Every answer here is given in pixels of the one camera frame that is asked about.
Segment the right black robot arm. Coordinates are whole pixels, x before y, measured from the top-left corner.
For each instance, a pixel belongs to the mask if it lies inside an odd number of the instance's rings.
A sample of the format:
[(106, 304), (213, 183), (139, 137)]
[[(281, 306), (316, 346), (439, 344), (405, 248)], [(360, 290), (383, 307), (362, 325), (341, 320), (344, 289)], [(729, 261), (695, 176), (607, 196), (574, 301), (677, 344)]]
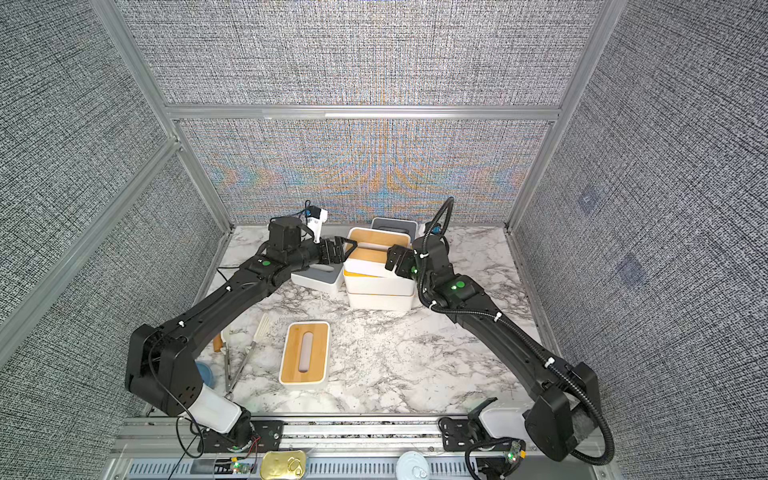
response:
[(601, 409), (596, 373), (568, 363), (514, 323), (483, 287), (454, 271), (446, 233), (454, 198), (448, 197), (410, 248), (388, 249), (385, 268), (416, 282), (419, 302), (472, 333), (515, 375), (533, 406), (523, 413), (533, 443), (549, 459), (572, 456), (610, 464), (615, 440)]

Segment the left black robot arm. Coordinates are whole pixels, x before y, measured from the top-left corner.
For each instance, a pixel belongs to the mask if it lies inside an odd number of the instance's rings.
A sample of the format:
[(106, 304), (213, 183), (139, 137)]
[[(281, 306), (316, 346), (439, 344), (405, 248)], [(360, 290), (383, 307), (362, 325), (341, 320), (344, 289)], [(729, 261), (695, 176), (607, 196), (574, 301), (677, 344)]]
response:
[(139, 326), (129, 341), (126, 389), (169, 416), (186, 417), (203, 444), (231, 451), (250, 447), (251, 414), (204, 384), (198, 355), (293, 273), (313, 264), (342, 264), (357, 247), (340, 236), (320, 238), (297, 217), (274, 218), (268, 231), (267, 241), (217, 290), (159, 326)]

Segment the yellow lid tissue box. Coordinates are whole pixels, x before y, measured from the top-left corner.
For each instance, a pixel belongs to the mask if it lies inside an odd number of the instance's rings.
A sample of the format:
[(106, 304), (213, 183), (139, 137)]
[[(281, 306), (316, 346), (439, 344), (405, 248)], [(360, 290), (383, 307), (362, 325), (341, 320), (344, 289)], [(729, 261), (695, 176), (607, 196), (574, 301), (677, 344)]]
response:
[(415, 282), (410, 279), (395, 277), (376, 277), (343, 271), (347, 291), (358, 295), (411, 296), (415, 292)]

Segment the large bamboo lid tissue box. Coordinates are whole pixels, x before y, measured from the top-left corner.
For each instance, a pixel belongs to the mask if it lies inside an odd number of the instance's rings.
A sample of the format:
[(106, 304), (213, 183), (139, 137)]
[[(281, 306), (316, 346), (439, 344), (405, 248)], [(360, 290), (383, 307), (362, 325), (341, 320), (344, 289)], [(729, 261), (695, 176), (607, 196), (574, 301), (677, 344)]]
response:
[(348, 293), (347, 296), (349, 306), (357, 310), (407, 312), (417, 303), (415, 294), (407, 296)]

